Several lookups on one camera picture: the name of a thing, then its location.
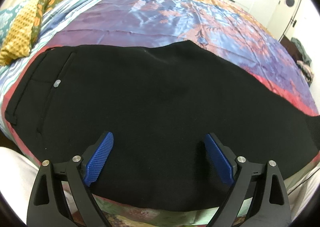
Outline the black pants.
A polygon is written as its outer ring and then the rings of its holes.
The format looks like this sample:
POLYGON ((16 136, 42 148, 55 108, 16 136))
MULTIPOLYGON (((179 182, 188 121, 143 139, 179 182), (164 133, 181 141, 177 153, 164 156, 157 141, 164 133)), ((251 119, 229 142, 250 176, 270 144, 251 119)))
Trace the black pants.
POLYGON ((68 161, 110 131, 114 146, 90 190, 148 209, 187 212, 224 201, 228 186, 210 163, 207 133, 251 162, 274 160, 284 178, 319 152, 319 117, 190 41, 48 49, 4 115, 40 161, 68 161))

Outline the white trousers leg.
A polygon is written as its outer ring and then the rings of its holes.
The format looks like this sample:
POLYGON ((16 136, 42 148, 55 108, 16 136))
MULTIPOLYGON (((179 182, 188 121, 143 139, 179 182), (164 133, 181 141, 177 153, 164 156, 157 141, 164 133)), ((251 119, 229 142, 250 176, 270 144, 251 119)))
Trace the white trousers leg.
POLYGON ((38 168, 25 156, 1 147, 1 194, 23 223, 38 168))

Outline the pile of clothes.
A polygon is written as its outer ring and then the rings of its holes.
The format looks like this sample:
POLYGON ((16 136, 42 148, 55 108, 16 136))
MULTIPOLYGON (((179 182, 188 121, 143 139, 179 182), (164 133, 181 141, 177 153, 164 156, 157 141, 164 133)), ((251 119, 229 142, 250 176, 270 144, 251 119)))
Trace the pile of clothes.
POLYGON ((308 86, 311 86, 314 79, 314 72, 311 69, 312 59, 306 53, 302 43, 299 39, 292 37, 291 42, 296 46, 298 52, 300 53, 296 64, 298 68, 301 70, 302 75, 304 76, 308 86))

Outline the dark wooden side table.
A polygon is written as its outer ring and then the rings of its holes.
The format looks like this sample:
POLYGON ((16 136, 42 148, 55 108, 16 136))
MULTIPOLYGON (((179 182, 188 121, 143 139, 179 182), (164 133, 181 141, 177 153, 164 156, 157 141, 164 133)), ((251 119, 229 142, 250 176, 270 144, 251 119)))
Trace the dark wooden side table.
POLYGON ((289 55, 293 58, 294 62, 303 61, 303 56, 296 47, 285 35, 280 40, 281 45, 286 49, 289 55))

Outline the yellow dotted pillow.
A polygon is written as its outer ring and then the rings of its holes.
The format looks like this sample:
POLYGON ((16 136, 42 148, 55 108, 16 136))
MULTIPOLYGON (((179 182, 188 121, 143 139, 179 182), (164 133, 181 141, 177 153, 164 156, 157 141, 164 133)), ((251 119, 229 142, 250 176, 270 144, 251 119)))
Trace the yellow dotted pillow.
POLYGON ((1 66, 29 55, 36 11, 36 2, 29 1, 14 19, 1 46, 1 66))

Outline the white door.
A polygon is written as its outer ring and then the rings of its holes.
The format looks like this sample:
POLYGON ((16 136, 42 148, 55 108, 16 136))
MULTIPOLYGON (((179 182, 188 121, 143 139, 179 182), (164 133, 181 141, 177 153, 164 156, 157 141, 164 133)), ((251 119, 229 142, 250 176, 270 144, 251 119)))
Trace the white door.
POLYGON ((276 40, 280 41, 293 25, 301 1, 295 0, 295 5, 288 7, 285 4, 285 0, 278 0, 278 4, 267 25, 267 30, 276 40))

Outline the teal floral pillow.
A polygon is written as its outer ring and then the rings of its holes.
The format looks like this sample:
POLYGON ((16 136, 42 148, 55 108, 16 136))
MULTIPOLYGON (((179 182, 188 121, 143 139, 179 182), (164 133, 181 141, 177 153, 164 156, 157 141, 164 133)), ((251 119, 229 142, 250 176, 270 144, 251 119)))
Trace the teal floral pillow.
POLYGON ((7 9, 1 10, 0 14, 0 41, 3 43, 9 28, 16 18, 18 12, 24 7, 25 3, 18 4, 14 7, 9 7, 7 9))

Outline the blue striped bed sheet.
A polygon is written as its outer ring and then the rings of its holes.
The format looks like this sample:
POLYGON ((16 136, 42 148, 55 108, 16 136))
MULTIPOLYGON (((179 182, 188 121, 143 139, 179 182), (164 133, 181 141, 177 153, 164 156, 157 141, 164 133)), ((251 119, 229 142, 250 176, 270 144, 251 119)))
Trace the blue striped bed sheet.
POLYGON ((77 16, 102 0, 63 0, 53 10, 44 14, 40 38, 28 57, 17 59, 13 64, 1 68, 1 99, 15 83, 30 59, 43 48, 52 37, 64 29, 77 16))

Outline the colourful striped bedspread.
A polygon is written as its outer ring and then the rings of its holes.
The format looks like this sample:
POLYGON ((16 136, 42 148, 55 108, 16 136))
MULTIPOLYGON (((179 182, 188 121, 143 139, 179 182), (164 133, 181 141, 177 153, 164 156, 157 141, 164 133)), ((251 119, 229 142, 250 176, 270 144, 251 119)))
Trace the colourful striped bedspread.
MULTIPOLYGON (((158 47, 186 40, 244 68, 303 113, 318 113, 286 49, 244 8, 224 0, 102 0, 56 33, 41 50, 72 42, 158 47)), ((1 99, 2 111, 20 75, 1 99)))

